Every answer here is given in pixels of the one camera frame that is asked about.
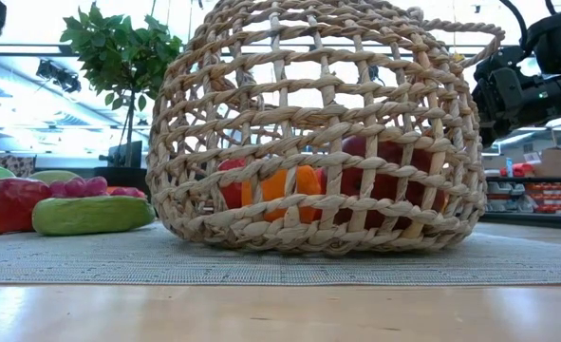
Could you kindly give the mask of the green cucumber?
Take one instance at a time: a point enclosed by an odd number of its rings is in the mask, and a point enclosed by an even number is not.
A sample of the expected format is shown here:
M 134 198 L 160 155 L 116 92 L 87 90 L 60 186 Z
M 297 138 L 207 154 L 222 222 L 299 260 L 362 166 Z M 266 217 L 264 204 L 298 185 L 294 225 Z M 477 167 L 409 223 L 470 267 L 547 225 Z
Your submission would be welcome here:
M 122 233 L 152 223 L 156 212 L 141 198 L 102 196 L 44 199 L 32 211 L 33 229 L 44 236 Z

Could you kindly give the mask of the red bell pepper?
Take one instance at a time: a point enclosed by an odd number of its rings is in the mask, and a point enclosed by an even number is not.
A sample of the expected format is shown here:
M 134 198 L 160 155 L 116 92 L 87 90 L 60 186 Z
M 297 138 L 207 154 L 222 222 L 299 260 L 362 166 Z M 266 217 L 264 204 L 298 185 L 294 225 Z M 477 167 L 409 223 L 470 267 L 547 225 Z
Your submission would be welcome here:
M 245 165 L 244 159 L 226 160 L 223 161 L 219 166 L 219 171 L 226 171 L 238 167 L 243 167 Z M 220 191 L 224 197 L 224 200 L 229 209 L 239 208 L 242 203 L 242 183 L 232 182 L 228 186 L 221 187 Z

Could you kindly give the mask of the red and orange mango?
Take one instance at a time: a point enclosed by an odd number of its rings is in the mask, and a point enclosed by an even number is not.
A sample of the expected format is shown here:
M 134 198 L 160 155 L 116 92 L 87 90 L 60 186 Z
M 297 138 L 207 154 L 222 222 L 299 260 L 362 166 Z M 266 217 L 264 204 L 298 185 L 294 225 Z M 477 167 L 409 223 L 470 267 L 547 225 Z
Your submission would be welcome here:
M 147 198 L 141 190 L 135 187 L 109 186 L 107 188 L 107 194 L 110 196 L 128 196 L 141 199 Z

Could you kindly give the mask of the black equipment box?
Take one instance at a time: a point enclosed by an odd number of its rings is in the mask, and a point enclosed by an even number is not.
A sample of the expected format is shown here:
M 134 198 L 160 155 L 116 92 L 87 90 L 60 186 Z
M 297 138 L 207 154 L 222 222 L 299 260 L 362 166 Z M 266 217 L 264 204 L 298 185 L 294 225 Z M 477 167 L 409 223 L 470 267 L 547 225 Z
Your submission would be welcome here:
M 135 141 L 110 147 L 99 160 L 107 162 L 108 167 L 141 168 L 142 141 Z

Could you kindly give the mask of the shelf rack with orange bins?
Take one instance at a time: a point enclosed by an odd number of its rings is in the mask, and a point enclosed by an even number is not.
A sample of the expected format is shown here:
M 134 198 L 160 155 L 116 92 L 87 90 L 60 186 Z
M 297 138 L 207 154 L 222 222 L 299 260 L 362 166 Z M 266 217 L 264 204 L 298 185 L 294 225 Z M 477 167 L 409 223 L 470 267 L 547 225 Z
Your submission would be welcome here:
M 561 215 L 561 178 L 488 178 L 486 212 Z

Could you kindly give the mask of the purple grape bunch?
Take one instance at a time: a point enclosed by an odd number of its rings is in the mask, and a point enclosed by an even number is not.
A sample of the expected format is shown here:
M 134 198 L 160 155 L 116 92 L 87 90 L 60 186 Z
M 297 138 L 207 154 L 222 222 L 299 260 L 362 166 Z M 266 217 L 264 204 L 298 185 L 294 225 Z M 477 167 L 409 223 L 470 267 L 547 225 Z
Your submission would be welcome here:
M 56 180 L 49 185 L 55 198 L 86 198 L 107 195 L 107 180 L 103 177 L 83 179 L 75 177 L 71 180 Z

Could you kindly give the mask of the red pomegranate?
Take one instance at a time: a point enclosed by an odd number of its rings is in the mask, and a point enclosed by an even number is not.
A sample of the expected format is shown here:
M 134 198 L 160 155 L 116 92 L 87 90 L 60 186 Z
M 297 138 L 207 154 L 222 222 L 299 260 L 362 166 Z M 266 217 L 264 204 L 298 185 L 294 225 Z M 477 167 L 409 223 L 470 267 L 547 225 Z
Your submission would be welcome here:
M 365 137 L 349 137 L 343 141 L 343 151 L 352 156 L 363 157 L 365 155 Z M 402 146 L 394 142 L 379 142 L 377 148 L 378 156 L 387 162 L 400 164 L 402 162 Z M 432 154 L 424 150 L 415 149 L 413 151 L 410 164 L 420 171 L 428 172 L 431 166 Z M 343 170 L 341 193 L 349 197 L 357 196 L 360 193 L 361 182 L 364 171 L 359 168 L 347 168 Z M 391 199 L 397 195 L 398 178 L 378 174 L 375 177 L 373 190 L 370 197 L 375 200 Z M 421 206 L 425 187 L 414 181 L 410 181 L 406 189 L 406 199 L 414 205 Z M 436 192 L 432 209 L 441 212 L 445 205 L 445 193 L 441 190 Z M 352 211 L 350 209 L 340 209 L 335 215 L 334 223 L 343 224 L 350 222 Z M 379 211 L 368 211 L 365 219 L 365 229 L 380 227 L 385 216 Z M 405 229 L 411 223 L 409 218 L 400 217 L 396 222 L 396 229 Z

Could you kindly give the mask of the grey woven placemat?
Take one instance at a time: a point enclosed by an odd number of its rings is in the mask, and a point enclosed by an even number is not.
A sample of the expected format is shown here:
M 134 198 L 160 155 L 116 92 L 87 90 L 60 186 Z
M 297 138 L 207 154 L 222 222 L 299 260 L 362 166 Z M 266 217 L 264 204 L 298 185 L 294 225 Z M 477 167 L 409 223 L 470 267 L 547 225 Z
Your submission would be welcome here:
M 561 245 L 474 233 L 437 252 L 281 254 L 183 241 L 159 224 L 118 234 L 0 236 L 0 283 L 525 285 L 561 283 Z

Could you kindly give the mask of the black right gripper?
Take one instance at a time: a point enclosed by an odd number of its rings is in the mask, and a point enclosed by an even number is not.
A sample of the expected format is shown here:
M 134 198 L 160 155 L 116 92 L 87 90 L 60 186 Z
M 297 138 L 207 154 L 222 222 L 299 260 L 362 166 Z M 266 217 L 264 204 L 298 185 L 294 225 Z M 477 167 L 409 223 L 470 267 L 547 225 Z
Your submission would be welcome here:
M 545 124 L 552 116 L 544 79 L 524 75 L 518 65 L 522 59 L 521 47 L 505 47 L 476 66 L 473 99 L 484 147 L 519 128 Z

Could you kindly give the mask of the black ceiling-mounted device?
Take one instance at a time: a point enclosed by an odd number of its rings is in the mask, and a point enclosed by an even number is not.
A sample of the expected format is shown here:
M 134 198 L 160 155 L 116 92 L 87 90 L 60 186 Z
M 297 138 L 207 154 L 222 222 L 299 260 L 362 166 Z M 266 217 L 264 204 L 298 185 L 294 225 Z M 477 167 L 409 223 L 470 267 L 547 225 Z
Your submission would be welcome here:
M 80 92 L 82 90 L 78 73 L 57 66 L 50 60 L 40 60 L 36 75 L 46 81 L 51 81 L 66 93 Z

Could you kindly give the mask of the black overhead frame beam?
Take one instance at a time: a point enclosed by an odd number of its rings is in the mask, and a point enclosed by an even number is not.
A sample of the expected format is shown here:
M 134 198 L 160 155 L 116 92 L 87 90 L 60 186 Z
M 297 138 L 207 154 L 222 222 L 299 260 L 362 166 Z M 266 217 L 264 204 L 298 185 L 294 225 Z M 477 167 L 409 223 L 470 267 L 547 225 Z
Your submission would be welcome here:
M 289 44 L 281 45 L 281 48 L 287 48 L 297 52 L 306 52 L 309 50 L 310 44 Z M 329 48 L 345 48 L 353 49 L 347 44 L 333 44 L 329 45 Z M 455 47 L 449 47 L 450 52 L 458 52 L 466 57 L 474 57 L 476 54 L 482 51 L 484 45 L 457 45 Z M 365 44 L 365 48 L 371 49 L 374 52 L 389 52 L 389 47 L 382 47 L 381 45 Z M 270 45 L 265 44 L 254 44 L 251 46 L 243 46 L 242 53 L 257 53 L 257 52 L 267 52 L 271 51 Z M 406 48 L 400 49 L 401 56 L 411 56 L 412 52 Z M 0 44 L 0 56 L 12 56 L 12 57 L 77 57 L 79 54 L 75 53 L 69 45 L 63 44 Z M 231 56 L 228 47 L 222 48 L 222 55 L 224 57 Z

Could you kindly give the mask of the green pear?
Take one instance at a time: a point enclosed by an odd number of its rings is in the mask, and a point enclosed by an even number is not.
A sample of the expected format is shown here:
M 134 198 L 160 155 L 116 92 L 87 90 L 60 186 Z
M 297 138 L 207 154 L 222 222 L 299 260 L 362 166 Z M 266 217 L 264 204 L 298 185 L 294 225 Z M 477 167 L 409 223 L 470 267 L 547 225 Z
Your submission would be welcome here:
M 45 170 L 35 172 L 32 175 L 28 176 L 28 178 L 32 180 L 42 181 L 48 185 L 51 185 L 54 182 L 66 183 L 75 178 L 78 178 L 78 175 L 66 170 Z

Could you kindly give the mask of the woven straw basket with handles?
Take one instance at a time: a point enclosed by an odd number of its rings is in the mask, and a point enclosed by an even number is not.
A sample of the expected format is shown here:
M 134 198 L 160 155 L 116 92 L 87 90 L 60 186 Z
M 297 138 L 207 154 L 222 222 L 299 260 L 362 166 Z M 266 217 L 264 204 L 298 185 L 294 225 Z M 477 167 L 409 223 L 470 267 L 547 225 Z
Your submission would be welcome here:
M 463 76 L 477 58 L 450 52 L 439 30 L 489 34 L 481 58 L 505 36 L 492 24 L 427 20 L 385 0 L 219 0 L 168 66 L 154 106 L 146 181 L 164 226 L 225 248 L 329 255 L 438 250 L 464 240 L 484 214 L 487 191 L 478 110 Z M 242 53 L 254 44 L 271 51 Z M 289 44 L 310 47 L 280 47 Z M 369 79 L 369 66 L 380 81 Z M 354 136 L 366 138 L 363 157 L 343 151 Z M 402 162 L 380 158 L 379 142 L 401 145 Z M 410 164 L 415 149 L 432 154 L 428 172 Z M 235 159 L 245 165 L 218 170 Z M 325 167 L 327 192 L 299 194 L 298 166 Z M 357 196 L 341 193 L 347 168 L 364 171 Z M 263 201 L 260 182 L 281 169 L 285 196 Z M 370 197 L 378 174 L 399 179 L 395 199 Z M 245 181 L 252 204 L 229 209 L 220 188 Z M 421 206 L 406 199 L 410 181 L 425 187 Z M 432 209 L 438 190 L 441 212 Z M 322 214 L 302 223 L 304 206 Z M 285 216 L 264 220 L 277 209 Z M 352 211 L 350 222 L 334 223 L 340 209 Z M 385 219 L 365 229 L 373 210 Z M 402 230 L 400 217 L 411 220 Z

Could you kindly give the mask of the small red apple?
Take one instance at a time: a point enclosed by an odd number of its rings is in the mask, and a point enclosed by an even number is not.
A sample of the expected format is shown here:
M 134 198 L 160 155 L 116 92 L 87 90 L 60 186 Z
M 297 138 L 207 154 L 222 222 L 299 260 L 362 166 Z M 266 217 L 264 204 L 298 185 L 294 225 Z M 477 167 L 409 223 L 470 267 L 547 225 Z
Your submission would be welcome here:
M 40 180 L 0 179 L 0 235 L 32 231 L 33 208 L 51 196 L 48 185 Z

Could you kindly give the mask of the orange bell pepper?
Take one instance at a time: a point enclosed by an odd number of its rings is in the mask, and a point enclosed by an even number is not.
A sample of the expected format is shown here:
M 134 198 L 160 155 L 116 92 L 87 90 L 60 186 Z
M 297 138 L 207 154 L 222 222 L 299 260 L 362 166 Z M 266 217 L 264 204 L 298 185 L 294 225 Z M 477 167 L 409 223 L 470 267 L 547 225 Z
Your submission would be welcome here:
M 272 177 L 260 182 L 262 189 L 263 201 L 275 200 L 285 196 L 285 181 L 288 171 L 281 169 Z M 252 188 L 248 181 L 241 184 L 241 204 L 243 206 L 252 204 Z M 322 188 L 318 176 L 311 166 L 298 166 L 296 173 L 296 191 L 299 194 L 321 195 Z M 286 209 L 277 209 L 264 215 L 264 220 L 274 221 L 285 216 Z M 299 217 L 302 223 L 312 223 L 318 219 L 322 211 L 311 206 L 299 208 Z

